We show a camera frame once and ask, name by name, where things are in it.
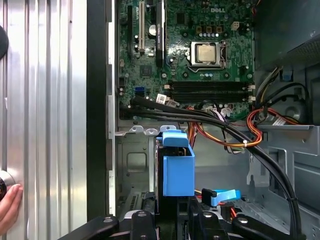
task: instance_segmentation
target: cpu socket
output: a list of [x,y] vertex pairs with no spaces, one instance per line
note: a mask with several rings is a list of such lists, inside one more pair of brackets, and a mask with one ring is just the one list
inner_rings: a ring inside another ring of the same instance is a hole
[[186,52],[190,68],[196,69],[224,69],[226,67],[226,42],[192,41]]

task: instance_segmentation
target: cable tie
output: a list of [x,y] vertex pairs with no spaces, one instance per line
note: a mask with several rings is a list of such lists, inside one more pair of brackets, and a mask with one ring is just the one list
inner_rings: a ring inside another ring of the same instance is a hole
[[293,198],[287,198],[286,199],[288,202],[293,202],[293,201],[298,201],[297,197],[293,197]]

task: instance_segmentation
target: screw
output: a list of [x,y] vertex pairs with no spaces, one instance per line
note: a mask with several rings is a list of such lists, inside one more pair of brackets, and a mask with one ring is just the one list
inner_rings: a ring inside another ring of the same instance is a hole
[[139,216],[139,217],[145,217],[145,216],[147,216],[147,214],[145,214],[145,213],[142,211],[142,212],[138,213],[138,216]]
[[111,217],[106,217],[105,219],[104,219],[104,223],[111,223],[113,220],[111,219]]
[[247,224],[247,223],[248,223],[248,220],[245,219],[244,217],[239,217],[239,218],[238,218],[238,221],[239,221],[240,223],[242,223],[242,224]]
[[203,216],[205,216],[206,218],[211,218],[212,214],[210,212],[205,212]]

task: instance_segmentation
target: motherboard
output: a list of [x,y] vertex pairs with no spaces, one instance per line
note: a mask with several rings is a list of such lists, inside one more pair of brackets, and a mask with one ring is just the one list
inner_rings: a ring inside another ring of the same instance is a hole
[[140,96],[173,107],[213,101],[235,120],[253,101],[249,0],[121,0],[120,103]]

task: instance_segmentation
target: expansion slot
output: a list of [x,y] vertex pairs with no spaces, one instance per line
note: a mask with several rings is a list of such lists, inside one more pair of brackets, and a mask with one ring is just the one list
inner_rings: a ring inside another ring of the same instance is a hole
[[174,92],[221,91],[247,92],[250,83],[234,81],[174,81],[170,84]]
[[156,4],[156,50],[155,63],[158,68],[164,66],[165,60],[165,2],[160,0]]
[[145,2],[139,2],[139,51],[145,52]]
[[127,34],[127,54],[129,60],[132,58],[132,39],[133,39],[133,7],[129,5],[127,7],[127,24],[128,24],[128,34]]
[[173,92],[171,97],[180,104],[200,103],[203,100],[215,100],[219,104],[248,102],[248,93],[242,92]]

